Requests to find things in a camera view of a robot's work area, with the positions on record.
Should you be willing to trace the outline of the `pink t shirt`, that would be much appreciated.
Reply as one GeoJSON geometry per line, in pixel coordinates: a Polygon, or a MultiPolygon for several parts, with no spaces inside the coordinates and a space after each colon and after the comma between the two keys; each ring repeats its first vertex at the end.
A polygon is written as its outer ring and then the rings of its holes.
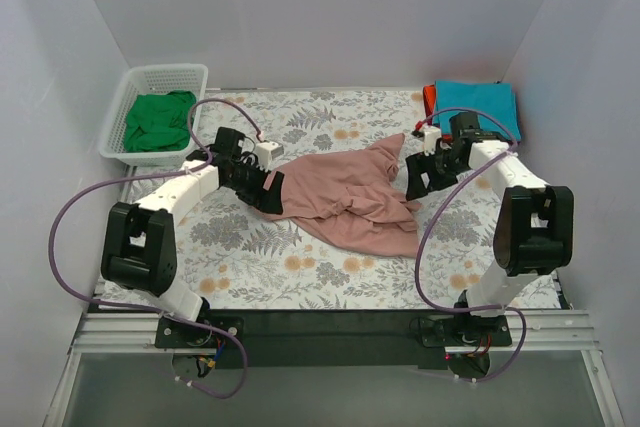
{"type": "Polygon", "coordinates": [[[305,155],[278,167],[283,213],[265,218],[290,220],[347,251],[414,258],[421,204],[392,186],[404,141],[395,134],[364,149],[305,155]]]}

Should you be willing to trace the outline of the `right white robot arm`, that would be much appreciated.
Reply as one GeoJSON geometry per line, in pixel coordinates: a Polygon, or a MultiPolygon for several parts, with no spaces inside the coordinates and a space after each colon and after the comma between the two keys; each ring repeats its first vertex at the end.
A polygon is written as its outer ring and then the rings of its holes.
{"type": "Polygon", "coordinates": [[[428,119],[417,123],[413,136],[422,150],[407,157],[409,201],[435,191],[447,191],[444,203],[428,222],[418,248],[426,243],[449,204],[473,180],[489,183],[501,206],[493,234],[493,261],[480,281],[464,291],[453,307],[426,303],[436,311],[456,315],[454,336],[475,344],[489,331],[486,317],[510,310],[512,301],[540,276],[569,264],[573,252],[574,194],[536,176],[519,159],[518,140],[503,123],[493,119],[484,130],[483,112],[463,107],[448,109],[450,140],[428,119]]]}

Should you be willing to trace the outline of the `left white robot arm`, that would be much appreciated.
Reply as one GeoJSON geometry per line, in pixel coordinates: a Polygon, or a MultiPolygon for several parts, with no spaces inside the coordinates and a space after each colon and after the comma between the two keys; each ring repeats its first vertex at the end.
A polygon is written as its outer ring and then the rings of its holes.
{"type": "Polygon", "coordinates": [[[283,213],[284,174],[268,170],[283,147],[264,141],[245,151],[246,140],[235,129],[219,128],[214,143],[187,156],[178,176],[133,204],[116,203],[109,212],[102,277],[181,317],[178,334],[193,347],[211,339],[213,324],[200,314],[204,299],[177,277],[176,226],[221,188],[234,191],[240,201],[262,213],[283,213]]]}

